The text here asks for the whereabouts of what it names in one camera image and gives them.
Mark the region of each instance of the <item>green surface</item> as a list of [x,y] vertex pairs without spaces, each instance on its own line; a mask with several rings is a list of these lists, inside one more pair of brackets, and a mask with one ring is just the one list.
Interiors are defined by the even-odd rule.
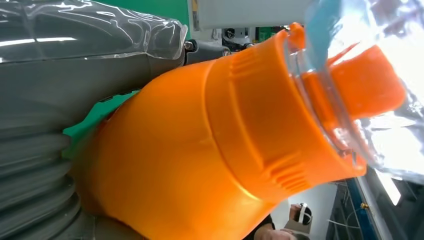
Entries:
[[88,113],[84,121],[79,124],[63,130],[63,133],[72,137],[72,142],[77,143],[83,138],[88,131],[96,126],[104,117],[113,110],[117,109],[123,102],[132,97],[138,91],[126,95],[116,95],[112,99],[105,102],[98,102]]
[[141,13],[173,18],[189,26],[189,7],[187,0],[98,0]]

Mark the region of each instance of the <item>plastic wrap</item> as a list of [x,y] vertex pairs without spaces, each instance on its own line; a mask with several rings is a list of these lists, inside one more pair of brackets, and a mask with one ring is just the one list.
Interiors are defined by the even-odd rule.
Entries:
[[[303,96],[328,141],[341,156],[353,155],[353,165],[365,159],[382,172],[424,183],[423,2],[322,0],[308,16],[306,48],[292,55]],[[326,99],[320,105],[306,73],[318,76]]]
[[0,0],[0,63],[148,54],[178,59],[187,26],[90,0]]

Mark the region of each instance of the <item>clear plastic bottle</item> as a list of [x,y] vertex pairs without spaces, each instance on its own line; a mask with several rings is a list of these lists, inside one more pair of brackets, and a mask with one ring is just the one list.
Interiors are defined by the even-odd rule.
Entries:
[[354,165],[423,183],[423,2],[324,0],[308,16],[285,59],[329,143],[358,154]]

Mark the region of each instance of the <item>machine part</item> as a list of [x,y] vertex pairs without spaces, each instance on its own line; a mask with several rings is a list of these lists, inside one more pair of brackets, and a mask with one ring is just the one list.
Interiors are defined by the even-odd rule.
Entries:
[[91,239],[62,131],[182,66],[185,29],[88,0],[0,1],[0,13],[0,240]]
[[175,60],[187,30],[91,0],[0,1],[0,63],[128,54]]
[[231,51],[227,47],[211,42],[192,39],[186,41],[184,46],[186,49],[184,65],[200,63],[231,55]]
[[184,49],[188,52],[192,52],[195,50],[195,45],[191,41],[184,42]]

